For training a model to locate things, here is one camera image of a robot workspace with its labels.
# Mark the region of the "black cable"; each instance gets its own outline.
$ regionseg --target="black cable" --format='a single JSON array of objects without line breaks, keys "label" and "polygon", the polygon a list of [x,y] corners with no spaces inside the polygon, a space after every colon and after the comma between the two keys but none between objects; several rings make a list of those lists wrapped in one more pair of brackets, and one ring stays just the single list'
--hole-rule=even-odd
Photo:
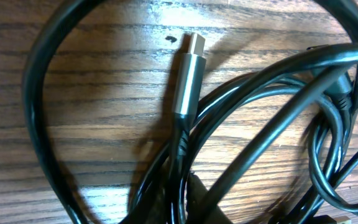
[{"label": "black cable", "polygon": [[[60,43],[72,28],[102,1],[65,1],[37,37],[24,69],[22,97],[30,137],[46,178],[73,223],[88,221],[64,179],[48,140],[42,108],[42,88],[47,67]],[[351,37],[353,44],[318,47],[279,61],[250,77],[237,77],[212,91],[199,102],[194,121],[188,116],[185,118],[177,115],[173,120],[172,138],[155,155],[129,204],[129,214],[121,223],[145,223],[150,215],[150,205],[153,204],[160,187],[166,189],[169,223],[203,223],[211,212],[216,211],[217,203],[244,172],[312,102],[317,102],[321,108],[321,113],[313,120],[308,133],[310,177],[313,186],[289,214],[274,217],[274,220],[278,220],[279,223],[308,222],[313,220],[313,216],[324,201],[358,216],[358,203],[348,204],[334,191],[358,165],[357,152],[341,168],[358,114],[358,6],[351,0],[316,0],[316,2],[339,21]],[[325,90],[355,64],[357,64],[357,74],[351,93],[340,93],[340,98],[326,95]],[[306,84],[292,76],[316,68],[323,68],[324,71],[310,83]],[[295,96],[236,157],[198,202],[196,210],[188,211],[186,220],[185,189],[189,188],[186,182],[191,165],[203,144],[238,107],[274,95]],[[321,151],[328,131],[331,131],[333,138],[324,167],[321,169],[317,155]],[[168,158],[170,168],[168,174],[165,174],[163,164]]]}]

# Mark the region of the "usb connector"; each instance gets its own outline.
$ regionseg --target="usb connector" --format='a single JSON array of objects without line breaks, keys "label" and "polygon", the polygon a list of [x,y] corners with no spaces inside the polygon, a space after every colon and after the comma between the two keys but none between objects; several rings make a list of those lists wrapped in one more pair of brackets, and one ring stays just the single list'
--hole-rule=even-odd
[{"label": "usb connector", "polygon": [[204,37],[193,33],[188,52],[183,54],[178,73],[178,81],[173,101],[175,116],[186,120],[184,129],[190,130],[196,118],[198,100],[205,70],[206,60],[203,58]]}]

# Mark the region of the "cable plug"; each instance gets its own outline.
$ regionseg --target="cable plug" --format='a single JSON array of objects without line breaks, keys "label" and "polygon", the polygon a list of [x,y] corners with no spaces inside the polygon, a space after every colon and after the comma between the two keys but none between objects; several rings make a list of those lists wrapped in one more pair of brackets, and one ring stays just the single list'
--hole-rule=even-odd
[{"label": "cable plug", "polygon": [[352,224],[352,220],[346,216],[331,218],[328,215],[321,215],[311,218],[308,224]]},{"label": "cable plug", "polygon": [[193,33],[188,52],[183,54],[173,100],[172,111],[183,129],[189,131],[196,118],[201,84],[206,65],[203,58],[204,37]]},{"label": "cable plug", "polygon": [[[327,45],[319,45],[314,47],[308,47],[307,50],[318,49],[320,47],[325,47]],[[315,68],[310,72],[313,77],[317,77],[325,69]],[[352,101],[350,93],[352,92],[352,82],[348,72],[341,75],[336,82],[334,82],[330,87],[324,91],[328,95],[334,104],[338,107],[339,110],[348,110],[352,106]]]}]

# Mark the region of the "wood grain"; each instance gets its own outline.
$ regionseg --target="wood grain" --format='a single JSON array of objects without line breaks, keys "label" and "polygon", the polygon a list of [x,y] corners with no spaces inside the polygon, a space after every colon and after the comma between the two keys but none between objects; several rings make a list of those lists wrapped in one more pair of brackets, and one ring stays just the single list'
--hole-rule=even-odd
[{"label": "wood grain", "polygon": [[[26,56],[61,0],[0,1],[0,223],[69,223],[40,170],[24,126],[21,75]],[[106,1],[73,29],[45,81],[54,150],[93,220],[117,223],[153,153],[168,137],[175,72],[185,34],[206,37],[201,95],[309,46],[349,42],[313,1]],[[166,39],[174,37],[176,41]],[[251,103],[208,139],[193,171],[210,187],[289,96]],[[235,223],[265,223],[310,186],[301,135],[307,110],[220,202]],[[358,150],[358,120],[346,159]],[[337,190],[358,202],[358,167]],[[321,214],[349,215],[324,204]],[[352,217],[354,223],[358,218]]]}]

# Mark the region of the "cable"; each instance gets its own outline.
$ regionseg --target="cable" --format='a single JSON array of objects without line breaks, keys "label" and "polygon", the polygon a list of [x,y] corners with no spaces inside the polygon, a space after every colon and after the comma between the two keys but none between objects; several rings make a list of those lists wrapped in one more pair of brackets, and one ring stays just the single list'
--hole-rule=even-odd
[{"label": "cable", "polygon": [[[88,220],[66,183],[52,151],[45,127],[42,88],[47,67],[58,46],[72,28],[101,2],[103,0],[66,0],[55,11],[32,46],[22,82],[25,120],[35,152],[46,178],[73,223],[88,223]],[[314,215],[324,201],[358,216],[358,203],[349,204],[335,192],[335,188],[358,165],[358,152],[343,164],[358,115],[358,6],[352,0],[316,2],[339,21],[353,41],[352,44],[312,47],[311,50],[281,60],[251,76],[243,75],[230,80],[200,102],[197,101],[205,67],[205,59],[202,58],[205,40],[193,34],[178,76],[172,112],[172,136],[144,173],[129,203],[129,214],[121,223],[145,223],[151,215],[160,215],[164,217],[162,223],[171,224],[229,223],[217,209],[218,202],[287,126],[313,102],[317,102],[321,108],[307,135],[309,172],[313,185],[290,213],[272,217],[269,223],[319,222]],[[352,65],[357,65],[353,84],[347,74]],[[293,76],[307,70],[314,74],[314,79],[309,83]],[[191,165],[203,144],[238,107],[275,95],[294,97],[248,143],[206,192],[203,186],[199,186],[201,182],[197,176],[190,174]],[[321,169],[318,154],[329,131],[333,137]],[[163,214],[152,214],[152,205],[161,189],[165,190],[166,211],[161,212]],[[188,199],[197,203],[187,209],[186,189],[191,194]]]}]

